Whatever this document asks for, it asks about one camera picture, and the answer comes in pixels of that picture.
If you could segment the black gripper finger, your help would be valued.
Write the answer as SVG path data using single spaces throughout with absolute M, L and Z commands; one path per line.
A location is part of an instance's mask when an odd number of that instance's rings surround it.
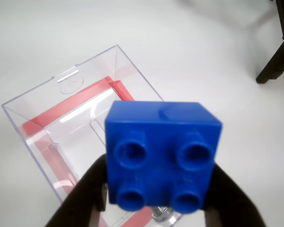
M 204 200 L 207 227 L 265 227 L 259 211 L 249 197 L 217 165 Z
M 106 209 L 107 156 L 100 156 L 72 189 L 47 227 L 98 227 Z

